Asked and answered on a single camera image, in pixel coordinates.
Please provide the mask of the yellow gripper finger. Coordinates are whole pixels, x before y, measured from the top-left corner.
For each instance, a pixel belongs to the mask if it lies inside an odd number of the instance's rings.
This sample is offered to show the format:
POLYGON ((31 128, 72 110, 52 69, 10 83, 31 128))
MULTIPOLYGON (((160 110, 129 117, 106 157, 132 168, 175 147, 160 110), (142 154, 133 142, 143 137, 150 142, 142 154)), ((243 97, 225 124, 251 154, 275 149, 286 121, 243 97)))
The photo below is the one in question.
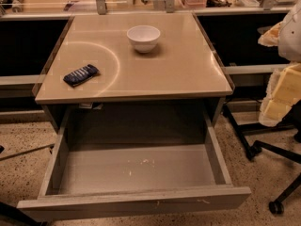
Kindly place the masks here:
POLYGON ((301 64, 291 63, 284 70, 274 70, 263 98, 259 123, 273 127, 301 100, 301 64))
POLYGON ((278 46, 278 36, 281 23, 277 23, 263 33, 258 39, 258 44, 266 47, 278 46))

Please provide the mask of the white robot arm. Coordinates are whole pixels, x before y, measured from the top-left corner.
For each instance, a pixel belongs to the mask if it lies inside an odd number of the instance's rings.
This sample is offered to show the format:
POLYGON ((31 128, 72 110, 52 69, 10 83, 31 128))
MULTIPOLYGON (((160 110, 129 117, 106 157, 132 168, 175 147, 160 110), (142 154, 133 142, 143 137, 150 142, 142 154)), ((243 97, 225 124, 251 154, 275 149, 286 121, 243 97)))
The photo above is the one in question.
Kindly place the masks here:
POLYGON ((301 100, 301 14, 293 8, 282 22, 275 24, 258 40, 258 44, 278 48, 278 54, 290 61, 284 70, 271 74, 260 107, 259 122, 276 126, 301 100))

